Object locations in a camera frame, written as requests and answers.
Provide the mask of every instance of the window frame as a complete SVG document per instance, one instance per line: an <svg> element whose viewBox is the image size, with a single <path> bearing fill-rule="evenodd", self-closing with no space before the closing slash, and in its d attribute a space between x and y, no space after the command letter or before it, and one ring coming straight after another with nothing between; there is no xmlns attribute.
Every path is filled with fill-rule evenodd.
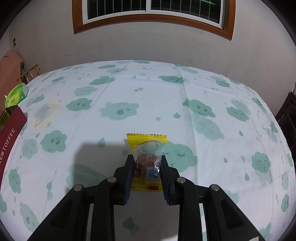
<svg viewBox="0 0 296 241"><path fill-rule="evenodd" d="M232 40L235 21L235 0L223 0L221 2L223 3L224 14L221 12L220 24L217 24L194 15L164 10L119 12L88 20L87 0L72 0L73 31L76 34L103 25L123 22L168 22L200 28ZM146 8L149 4L151 4L151 0L146 1Z"/></svg>

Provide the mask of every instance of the silver screw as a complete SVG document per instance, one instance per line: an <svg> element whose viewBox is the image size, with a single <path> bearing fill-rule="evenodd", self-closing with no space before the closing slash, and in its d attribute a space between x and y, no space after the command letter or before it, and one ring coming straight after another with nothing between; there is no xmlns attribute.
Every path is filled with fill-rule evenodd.
<svg viewBox="0 0 296 241"><path fill-rule="evenodd" d="M184 182L186 182L186 179L184 177L178 177L177 182L184 183Z"/></svg>
<svg viewBox="0 0 296 241"><path fill-rule="evenodd" d="M79 192L82 189L81 185L75 185L74 186L74 191Z"/></svg>
<svg viewBox="0 0 296 241"><path fill-rule="evenodd" d="M218 191L220 189L220 187L217 184L213 184L213 185L211 185L211 189L213 191Z"/></svg>
<svg viewBox="0 0 296 241"><path fill-rule="evenodd" d="M110 182L110 183L114 183L114 182L116 182L116 177L109 177L108 179L107 179L107 181L108 182Z"/></svg>

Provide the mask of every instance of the window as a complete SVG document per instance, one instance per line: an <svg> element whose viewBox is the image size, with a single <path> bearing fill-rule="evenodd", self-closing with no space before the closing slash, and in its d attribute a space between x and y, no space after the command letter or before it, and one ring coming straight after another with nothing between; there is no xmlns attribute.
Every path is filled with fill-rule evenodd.
<svg viewBox="0 0 296 241"><path fill-rule="evenodd" d="M235 0L72 0L73 29L158 21L189 25L232 39Z"/></svg>

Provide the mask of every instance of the green tissue package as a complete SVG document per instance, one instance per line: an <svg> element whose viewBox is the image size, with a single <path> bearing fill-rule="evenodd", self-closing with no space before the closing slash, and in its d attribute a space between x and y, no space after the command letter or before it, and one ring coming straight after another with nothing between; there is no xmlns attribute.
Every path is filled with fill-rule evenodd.
<svg viewBox="0 0 296 241"><path fill-rule="evenodd" d="M5 108L19 104L24 98L26 98L29 90L25 83L21 83L14 87L5 99Z"/></svg>

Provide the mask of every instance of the red box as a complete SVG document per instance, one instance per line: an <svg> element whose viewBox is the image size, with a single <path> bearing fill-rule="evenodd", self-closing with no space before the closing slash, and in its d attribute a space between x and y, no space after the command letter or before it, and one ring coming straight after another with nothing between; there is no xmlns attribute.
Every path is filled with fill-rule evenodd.
<svg viewBox="0 0 296 241"><path fill-rule="evenodd" d="M5 108L0 116L0 189L10 151L26 122L27 117L18 105Z"/></svg>

